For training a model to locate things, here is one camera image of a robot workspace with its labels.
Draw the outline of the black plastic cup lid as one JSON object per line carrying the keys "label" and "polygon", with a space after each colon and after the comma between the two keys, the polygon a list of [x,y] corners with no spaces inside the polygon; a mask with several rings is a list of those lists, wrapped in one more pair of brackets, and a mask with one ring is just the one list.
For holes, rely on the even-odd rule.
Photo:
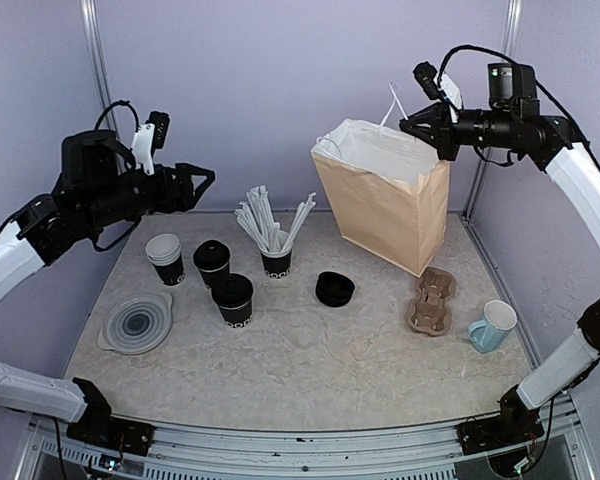
{"label": "black plastic cup lid", "polygon": [[222,269],[229,261],[229,248],[215,239],[203,242],[193,254],[193,263],[201,271],[211,272]]}

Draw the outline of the brown paper takeout bag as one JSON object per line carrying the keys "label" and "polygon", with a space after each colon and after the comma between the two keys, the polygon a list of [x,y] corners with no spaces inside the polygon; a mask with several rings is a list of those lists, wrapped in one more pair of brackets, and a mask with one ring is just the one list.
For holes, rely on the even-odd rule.
{"label": "brown paper takeout bag", "polygon": [[396,86],[380,122],[344,119],[311,156],[341,236],[421,276],[444,242],[450,165],[413,135],[388,126],[405,110]]}

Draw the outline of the black paper coffee cup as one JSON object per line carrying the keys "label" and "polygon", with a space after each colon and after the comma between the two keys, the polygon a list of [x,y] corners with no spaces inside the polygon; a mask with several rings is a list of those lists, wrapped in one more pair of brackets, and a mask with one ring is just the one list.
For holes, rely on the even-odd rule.
{"label": "black paper coffee cup", "polygon": [[215,269],[199,268],[198,271],[201,275],[205,287],[208,290],[211,290],[217,282],[219,282],[225,276],[230,274],[230,266],[229,263],[226,262],[223,266]]}

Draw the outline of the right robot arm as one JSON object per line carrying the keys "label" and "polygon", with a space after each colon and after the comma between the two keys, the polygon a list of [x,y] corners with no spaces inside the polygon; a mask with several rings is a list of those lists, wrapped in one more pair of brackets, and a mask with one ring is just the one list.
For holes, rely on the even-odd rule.
{"label": "right robot arm", "polygon": [[[430,145],[443,161],[455,160],[462,146],[530,158],[569,200],[600,252],[600,168],[573,121],[519,114],[512,107],[455,112],[438,102],[401,119],[399,128]],[[493,419],[492,436],[503,444],[515,442],[530,427],[529,412],[584,378],[599,360],[600,299],[584,311],[573,333],[502,397],[505,411]]]}

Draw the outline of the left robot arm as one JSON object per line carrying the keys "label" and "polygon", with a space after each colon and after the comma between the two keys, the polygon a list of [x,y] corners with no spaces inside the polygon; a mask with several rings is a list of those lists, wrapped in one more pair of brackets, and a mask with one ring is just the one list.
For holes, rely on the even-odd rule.
{"label": "left robot arm", "polygon": [[[0,303],[29,278],[52,266],[73,246],[148,214],[187,212],[215,180],[213,171],[189,163],[155,165],[161,137],[150,134],[133,149],[112,130],[65,138],[62,167],[53,190],[12,214],[0,227]],[[62,380],[0,361],[0,407],[44,415],[82,430],[101,445],[113,443],[120,424],[89,380]]]}

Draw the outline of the stack of paper cups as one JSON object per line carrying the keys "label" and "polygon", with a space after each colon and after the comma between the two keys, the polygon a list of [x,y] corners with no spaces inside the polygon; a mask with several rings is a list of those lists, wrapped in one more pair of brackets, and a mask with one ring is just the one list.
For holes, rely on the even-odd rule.
{"label": "stack of paper cups", "polygon": [[181,242],[175,234],[154,236],[147,242],[145,253],[165,285],[176,286],[184,280]]}

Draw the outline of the black cup holding straws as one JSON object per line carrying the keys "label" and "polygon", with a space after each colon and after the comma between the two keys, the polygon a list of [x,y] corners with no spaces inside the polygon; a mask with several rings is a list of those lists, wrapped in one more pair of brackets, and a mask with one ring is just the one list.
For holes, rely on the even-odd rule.
{"label": "black cup holding straws", "polygon": [[292,249],[280,252],[260,252],[265,274],[272,279],[281,279],[289,275],[291,268]]}

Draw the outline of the stack of black lids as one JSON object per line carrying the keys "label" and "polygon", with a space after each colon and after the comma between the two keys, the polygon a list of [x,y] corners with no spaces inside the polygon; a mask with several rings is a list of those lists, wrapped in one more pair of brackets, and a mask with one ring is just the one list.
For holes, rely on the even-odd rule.
{"label": "stack of black lids", "polygon": [[317,299],[331,308],[346,305],[351,300],[354,290],[355,284],[351,279],[333,271],[321,272],[315,286]]}

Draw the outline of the cardboard cup carrier tray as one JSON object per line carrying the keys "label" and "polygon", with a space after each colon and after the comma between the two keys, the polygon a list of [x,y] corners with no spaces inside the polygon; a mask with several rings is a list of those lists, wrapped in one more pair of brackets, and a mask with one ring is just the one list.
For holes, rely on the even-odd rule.
{"label": "cardboard cup carrier tray", "polygon": [[416,296],[406,310],[406,324],[430,337],[445,335],[452,324],[448,302],[456,293],[456,278],[448,271],[427,267],[415,280]]}

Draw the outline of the light blue ceramic mug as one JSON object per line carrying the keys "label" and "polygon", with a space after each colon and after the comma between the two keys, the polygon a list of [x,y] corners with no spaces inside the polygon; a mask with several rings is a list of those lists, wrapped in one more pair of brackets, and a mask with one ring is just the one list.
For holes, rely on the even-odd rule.
{"label": "light blue ceramic mug", "polygon": [[518,323],[513,307],[502,300],[487,302],[482,317],[471,323],[467,330],[468,340],[481,354],[498,349]]}

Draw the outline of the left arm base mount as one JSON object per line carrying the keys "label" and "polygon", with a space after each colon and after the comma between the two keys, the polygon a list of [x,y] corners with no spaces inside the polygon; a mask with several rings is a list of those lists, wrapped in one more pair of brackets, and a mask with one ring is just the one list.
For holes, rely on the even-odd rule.
{"label": "left arm base mount", "polygon": [[153,425],[113,416],[108,401],[91,381],[74,377],[72,382],[80,388],[86,409],[78,421],[68,424],[69,438],[121,454],[148,455]]}

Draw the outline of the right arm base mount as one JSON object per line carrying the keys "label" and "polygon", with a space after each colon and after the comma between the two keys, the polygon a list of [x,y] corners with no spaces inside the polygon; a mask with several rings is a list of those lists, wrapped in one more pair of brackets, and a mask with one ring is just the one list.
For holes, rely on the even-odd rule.
{"label": "right arm base mount", "polygon": [[545,433],[539,409],[529,410],[515,387],[499,401],[494,416],[465,420],[456,427],[464,455],[482,453],[542,437]]}

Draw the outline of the aluminium front rail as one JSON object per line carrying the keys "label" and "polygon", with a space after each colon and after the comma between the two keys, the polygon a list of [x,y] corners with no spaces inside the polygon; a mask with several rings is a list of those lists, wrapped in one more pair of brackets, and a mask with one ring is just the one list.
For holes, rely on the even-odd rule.
{"label": "aluminium front rail", "polygon": [[34,419],[16,479],[596,479],[571,400],[540,413],[548,436],[475,442],[474,418],[344,432],[257,432],[158,423],[117,451]]}

